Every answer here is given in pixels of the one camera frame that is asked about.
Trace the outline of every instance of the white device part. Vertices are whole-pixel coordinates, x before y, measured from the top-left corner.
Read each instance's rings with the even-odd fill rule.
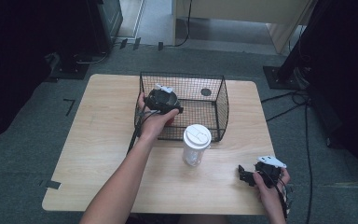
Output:
[[[172,88],[172,87],[162,86],[162,85],[159,85],[158,83],[156,83],[156,89],[157,89],[157,90],[165,91],[165,92],[167,92],[167,93],[171,93],[171,92],[173,91],[173,88]]]
[[[278,159],[276,159],[273,156],[264,156],[264,157],[259,157],[257,159],[261,162],[264,162],[265,164],[268,164],[268,165],[273,165],[273,166],[283,167],[283,168],[287,167],[286,164],[279,161]]]

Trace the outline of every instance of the white cup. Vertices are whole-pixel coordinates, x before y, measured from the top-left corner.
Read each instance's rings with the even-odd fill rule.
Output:
[[[205,149],[210,147],[211,132],[205,126],[193,124],[185,129],[183,139],[183,161],[191,166],[199,165]]]

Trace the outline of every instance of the desk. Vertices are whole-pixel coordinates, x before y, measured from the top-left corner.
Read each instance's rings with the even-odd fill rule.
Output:
[[[139,77],[94,75],[77,110],[43,208],[84,211],[126,156],[133,132]],[[256,85],[227,81],[228,126],[198,167],[182,161],[177,141],[157,141],[145,167],[134,213],[259,215],[264,208],[238,165],[253,171],[256,158],[273,155]]]
[[[297,26],[307,23],[315,3],[316,0],[194,0],[191,18],[264,22],[275,49],[281,53]],[[173,44],[176,19],[187,18],[189,5],[190,0],[172,0]]]

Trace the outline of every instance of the person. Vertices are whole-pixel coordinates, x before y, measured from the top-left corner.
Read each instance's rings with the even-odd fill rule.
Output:
[[[143,108],[145,105],[144,97],[144,93],[139,95],[138,104],[140,108]],[[165,115],[154,114],[145,119],[138,141],[124,161],[94,196],[80,220],[81,224],[126,223],[135,202],[153,145],[162,132],[165,123],[173,119],[178,113],[179,110],[174,109]],[[286,169],[282,169],[282,173],[282,182],[287,184],[290,176]],[[285,223],[277,190],[267,188],[258,173],[254,173],[254,179],[257,184],[257,190],[259,191],[259,199],[266,208],[270,223]],[[215,223],[219,221],[219,217],[217,216],[212,216],[212,218],[216,220]]]

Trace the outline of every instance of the wire basket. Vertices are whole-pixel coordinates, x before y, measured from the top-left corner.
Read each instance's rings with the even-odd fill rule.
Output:
[[[186,127],[192,124],[208,128],[213,142],[223,139],[228,123],[228,96],[224,76],[141,72],[139,92],[144,92],[147,97],[157,83],[172,87],[184,108],[171,125],[164,127],[158,139],[182,141]],[[138,105],[135,107],[135,125],[141,109]]]

